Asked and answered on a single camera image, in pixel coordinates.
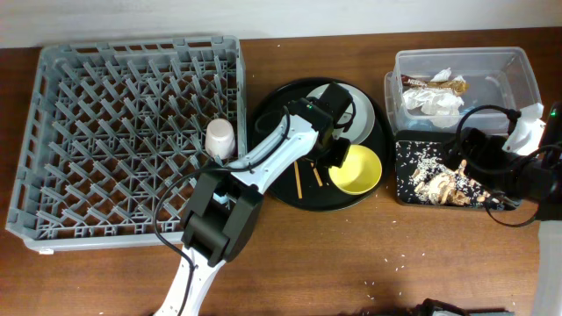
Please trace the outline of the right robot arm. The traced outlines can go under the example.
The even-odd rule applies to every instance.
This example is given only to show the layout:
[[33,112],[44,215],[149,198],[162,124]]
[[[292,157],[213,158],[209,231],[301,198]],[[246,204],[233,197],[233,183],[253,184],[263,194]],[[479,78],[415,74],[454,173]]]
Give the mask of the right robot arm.
[[[490,193],[491,200],[517,207],[524,199],[537,203],[536,212],[512,227],[539,223],[539,271],[534,315],[561,314],[561,103],[550,109],[545,122],[544,107],[533,104],[519,111],[482,105],[468,111],[458,122],[453,138],[443,145],[444,165],[453,169],[460,162],[467,175]],[[474,127],[463,127],[472,114],[495,110],[509,121],[508,137],[487,135]]]

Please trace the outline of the blue cup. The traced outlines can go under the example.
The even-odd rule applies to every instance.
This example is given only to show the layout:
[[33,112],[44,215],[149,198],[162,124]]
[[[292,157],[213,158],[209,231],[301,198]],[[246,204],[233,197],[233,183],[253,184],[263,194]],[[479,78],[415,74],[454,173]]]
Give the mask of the blue cup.
[[213,198],[215,201],[217,201],[218,203],[220,203],[221,205],[225,205],[229,202],[229,196],[228,194],[224,193],[214,193],[213,194]]

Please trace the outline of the white napkin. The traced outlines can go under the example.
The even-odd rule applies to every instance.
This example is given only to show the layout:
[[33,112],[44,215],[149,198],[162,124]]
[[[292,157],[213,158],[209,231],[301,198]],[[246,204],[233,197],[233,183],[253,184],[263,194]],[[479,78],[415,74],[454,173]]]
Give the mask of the white napkin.
[[[429,82],[462,80],[466,82],[461,75],[450,79],[451,74],[451,69],[446,68],[438,72],[430,80],[421,80]],[[407,110],[420,110],[422,114],[430,116],[429,120],[431,123],[439,128],[454,126],[459,121],[459,109],[465,104],[462,95],[457,96],[450,90],[407,87],[407,90],[402,93],[402,98],[403,105]]]

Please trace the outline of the gold snack wrapper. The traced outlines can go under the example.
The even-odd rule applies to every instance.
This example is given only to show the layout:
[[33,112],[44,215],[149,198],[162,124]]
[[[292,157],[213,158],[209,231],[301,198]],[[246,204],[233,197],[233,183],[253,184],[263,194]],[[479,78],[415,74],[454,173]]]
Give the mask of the gold snack wrapper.
[[400,76],[401,83],[404,86],[412,88],[424,88],[424,89],[438,89],[438,90],[450,90],[455,95],[461,96],[469,90],[470,85],[462,80],[451,80],[443,82],[429,82],[423,81],[421,79],[413,78],[408,75]]

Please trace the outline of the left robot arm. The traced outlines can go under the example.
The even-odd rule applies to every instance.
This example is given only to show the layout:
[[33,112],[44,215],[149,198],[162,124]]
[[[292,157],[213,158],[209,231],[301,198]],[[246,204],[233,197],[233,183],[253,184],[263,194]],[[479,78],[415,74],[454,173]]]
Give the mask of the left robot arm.
[[350,93],[330,83],[317,99],[284,105],[277,127],[248,154],[225,167],[216,164],[180,177],[196,185],[180,220],[180,263],[159,315],[196,315],[219,270],[246,246],[265,191],[300,159],[340,167],[350,142],[336,138],[339,119],[353,105]]

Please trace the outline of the pink cup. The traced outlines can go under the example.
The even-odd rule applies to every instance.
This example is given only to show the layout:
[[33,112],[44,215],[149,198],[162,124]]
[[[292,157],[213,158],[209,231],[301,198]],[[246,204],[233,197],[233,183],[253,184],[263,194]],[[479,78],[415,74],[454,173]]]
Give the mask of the pink cup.
[[230,158],[235,149],[234,128],[223,118],[212,120],[206,128],[205,151],[221,160]]

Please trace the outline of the yellow bowl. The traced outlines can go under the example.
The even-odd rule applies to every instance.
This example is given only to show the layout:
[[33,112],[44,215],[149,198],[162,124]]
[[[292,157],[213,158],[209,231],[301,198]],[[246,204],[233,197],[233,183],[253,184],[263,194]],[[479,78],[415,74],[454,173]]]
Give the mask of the yellow bowl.
[[361,195],[373,189],[383,173],[382,162],[369,148],[351,145],[340,168],[328,169],[332,183],[349,195]]

